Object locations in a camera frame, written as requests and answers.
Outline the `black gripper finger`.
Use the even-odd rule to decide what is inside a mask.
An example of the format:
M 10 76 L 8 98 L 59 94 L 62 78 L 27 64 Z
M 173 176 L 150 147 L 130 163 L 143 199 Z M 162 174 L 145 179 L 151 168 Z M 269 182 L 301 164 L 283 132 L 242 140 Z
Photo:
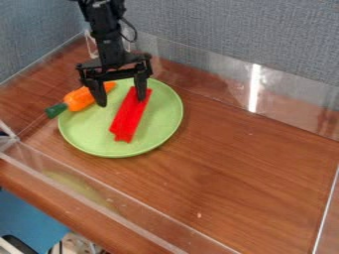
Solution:
M 90 93 L 94 97 L 97 104 L 101 107 L 105 107 L 107 105 L 107 94 L 106 94 L 103 83 L 101 81 L 90 78 L 86 81 L 86 86 L 90 90 Z
M 139 71 L 134 77 L 135 89 L 137 89 L 137 97 L 139 101 L 143 101 L 146 98 L 147 92 L 147 78 L 149 75 L 146 71 Z

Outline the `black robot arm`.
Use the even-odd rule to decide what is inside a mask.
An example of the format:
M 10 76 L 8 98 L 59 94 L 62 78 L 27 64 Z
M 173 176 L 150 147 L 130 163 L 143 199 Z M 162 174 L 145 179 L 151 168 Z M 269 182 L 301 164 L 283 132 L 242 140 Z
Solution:
M 80 81 L 101 107 L 107 105 L 103 83 L 111 80 L 134 78 L 137 98 L 146 99 L 147 78 L 153 74 L 151 58 L 147 53 L 131 53 L 123 46 L 126 39 L 119 22 L 134 26 L 123 18 L 125 0 L 71 0 L 79 3 L 84 20 L 90 23 L 90 35 L 98 48 L 98 57 L 78 64 Z

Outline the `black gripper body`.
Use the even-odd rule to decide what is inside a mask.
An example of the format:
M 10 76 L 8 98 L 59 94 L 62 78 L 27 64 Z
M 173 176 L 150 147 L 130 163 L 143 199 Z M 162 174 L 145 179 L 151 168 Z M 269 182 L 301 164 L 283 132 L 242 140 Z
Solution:
M 80 81 L 91 78 L 102 83 L 110 80 L 134 78 L 139 71 L 153 74 L 151 55 L 129 52 L 123 48 L 122 38 L 95 39 L 99 57 L 86 63 L 78 64 Z

